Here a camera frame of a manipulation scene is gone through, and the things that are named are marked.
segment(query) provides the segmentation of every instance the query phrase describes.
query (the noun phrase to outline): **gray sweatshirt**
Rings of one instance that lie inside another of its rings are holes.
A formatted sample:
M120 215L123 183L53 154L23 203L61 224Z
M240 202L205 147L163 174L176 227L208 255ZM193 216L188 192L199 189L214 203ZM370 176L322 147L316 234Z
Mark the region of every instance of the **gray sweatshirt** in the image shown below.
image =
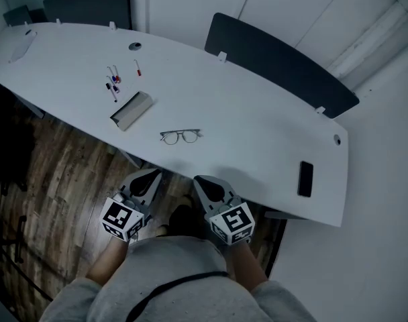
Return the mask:
M172 236L145 239L128 249L123 264L101 287L78 278L48 306L40 322L125 322L132 308L157 286L194 274L226 271L209 241ZM314 321L304 306L276 282L248 292L220 276L180 284L154 297L136 321Z

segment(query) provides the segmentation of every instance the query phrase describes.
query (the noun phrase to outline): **white desk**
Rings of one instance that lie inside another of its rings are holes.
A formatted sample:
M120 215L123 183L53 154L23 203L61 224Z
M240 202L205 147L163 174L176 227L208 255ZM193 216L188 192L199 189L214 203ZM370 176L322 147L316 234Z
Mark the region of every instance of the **white desk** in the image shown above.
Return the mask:
M30 49L8 63L30 28L38 33ZM245 199L341 224L348 134L296 96L202 50L149 34L68 23L30 28L7 28L0 35L0 83L15 94L173 172L190 178L213 175ZM142 48L128 50L132 42ZM105 87L107 66L113 64L122 79L118 103ZM150 94L154 105L122 132L109 116L139 90ZM191 128L203 134L194 144L160 141L162 131ZM301 161L314 165L311 198L297 195Z

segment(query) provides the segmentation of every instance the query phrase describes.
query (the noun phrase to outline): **floor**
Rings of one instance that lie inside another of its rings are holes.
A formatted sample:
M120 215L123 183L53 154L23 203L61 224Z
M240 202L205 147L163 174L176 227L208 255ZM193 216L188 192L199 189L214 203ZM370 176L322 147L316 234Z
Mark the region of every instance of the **floor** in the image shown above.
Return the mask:
M49 296L83 276L109 241L98 217L107 197L122 179L137 171L114 147L65 124L50 115L25 121L34 127L36 147L28 170L28 191L11 184L9 194L0 193L3 237L15 235L21 215L24 229L23 264L19 268ZM154 167L145 164L145 168ZM164 171L161 187L152 206L153 220L139 231L139 239L154 235L168 221L177 197L192 193L192 182ZM265 269L276 239L276 220L265 219L264 209L250 203L256 233L250 244ZM14 248L8 252L13 258ZM36 290L6 261L0 261L3 283L11 297L4 302L23 322L38 321L48 305Z

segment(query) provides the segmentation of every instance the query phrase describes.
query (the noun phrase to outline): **marker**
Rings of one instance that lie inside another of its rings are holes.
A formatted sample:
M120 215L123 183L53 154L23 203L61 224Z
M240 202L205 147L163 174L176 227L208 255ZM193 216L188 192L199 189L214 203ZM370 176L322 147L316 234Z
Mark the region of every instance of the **marker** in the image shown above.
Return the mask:
M111 69L109 66L107 66L107 67L108 67L108 69L110 70L110 73L111 73L111 80L112 80L114 83L117 82L116 76L114 75L112 69Z
M113 95L113 98L115 98L115 103L117 103L117 99L115 96L115 93L113 93L113 90L111 89L111 86L109 83L106 83L105 86L107 87L107 89L111 92L111 95Z
M115 71L116 71L116 81L117 83L121 83L121 78L119 78L119 73L117 72L117 68L115 65L113 65L113 67L115 67Z
M137 60L134 60L134 62L136 63L136 67L137 67L137 74L138 74L138 76L141 76L141 75L142 75L142 72L140 71L140 67L138 66L138 62L137 62Z
M115 82L113 81L112 78L110 78L110 76L106 75L106 77L109 78L109 80L113 83L113 89L115 90L116 93L119 93L119 89L115 86Z

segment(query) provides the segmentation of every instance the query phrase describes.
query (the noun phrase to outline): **smartphone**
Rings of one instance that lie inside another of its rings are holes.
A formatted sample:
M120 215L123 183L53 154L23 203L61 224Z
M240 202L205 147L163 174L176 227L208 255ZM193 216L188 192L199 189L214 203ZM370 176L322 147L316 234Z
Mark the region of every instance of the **smartphone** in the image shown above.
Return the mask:
M302 197L311 197L311 188L313 186L313 165L301 161L299 166L298 195Z

